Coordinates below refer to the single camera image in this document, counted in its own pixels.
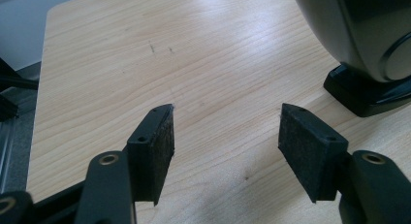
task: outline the light wood tabletop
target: light wood tabletop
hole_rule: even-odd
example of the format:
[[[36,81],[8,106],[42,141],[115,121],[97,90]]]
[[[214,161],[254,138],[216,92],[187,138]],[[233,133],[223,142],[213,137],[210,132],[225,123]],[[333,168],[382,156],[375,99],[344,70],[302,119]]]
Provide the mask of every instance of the light wood tabletop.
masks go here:
[[[139,223],[339,223],[278,150],[282,103],[314,112],[411,177],[411,107],[360,118],[323,87],[338,63],[295,0],[74,0],[48,12],[27,189],[84,179],[147,112],[174,104],[175,155]]]

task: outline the wood grain surface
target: wood grain surface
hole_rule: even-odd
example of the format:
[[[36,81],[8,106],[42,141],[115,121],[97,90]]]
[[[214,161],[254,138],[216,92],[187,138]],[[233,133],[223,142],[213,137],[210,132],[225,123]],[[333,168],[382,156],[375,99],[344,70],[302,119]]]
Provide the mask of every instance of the wood grain surface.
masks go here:
[[[175,156],[159,205],[138,203],[139,223],[340,223],[338,201],[311,204],[277,148],[281,104],[408,177],[411,108],[354,116],[322,87],[337,65],[295,0],[59,5],[47,16],[27,189],[39,201],[83,180],[93,156],[172,103]]]

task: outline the gray floor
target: gray floor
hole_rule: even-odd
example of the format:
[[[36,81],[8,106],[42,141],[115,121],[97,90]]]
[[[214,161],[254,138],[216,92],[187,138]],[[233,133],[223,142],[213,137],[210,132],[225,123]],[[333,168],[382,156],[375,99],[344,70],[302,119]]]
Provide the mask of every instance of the gray floor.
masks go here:
[[[40,63],[17,72],[26,79],[37,80]],[[9,88],[1,94],[18,105],[18,117],[0,122],[0,192],[3,193],[26,188],[37,91]]]

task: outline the speaker base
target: speaker base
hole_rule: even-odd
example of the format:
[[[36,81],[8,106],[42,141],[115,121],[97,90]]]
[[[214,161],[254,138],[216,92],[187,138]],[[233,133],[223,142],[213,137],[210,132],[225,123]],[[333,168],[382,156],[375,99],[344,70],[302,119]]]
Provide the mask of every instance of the speaker base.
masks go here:
[[[381,83],[364,79],[343,65],[329,72],[324,87],[360,117],[387,112],[411,101],[411,77]]]

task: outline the black speaker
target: black speaker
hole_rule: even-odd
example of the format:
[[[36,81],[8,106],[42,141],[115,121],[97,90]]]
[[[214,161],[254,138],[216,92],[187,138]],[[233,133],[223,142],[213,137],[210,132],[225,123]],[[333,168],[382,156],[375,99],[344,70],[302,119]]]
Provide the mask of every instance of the black speaker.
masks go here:
[[[324,87],[358,116],[411,101],[411,0],[297,0],[338,61]]]

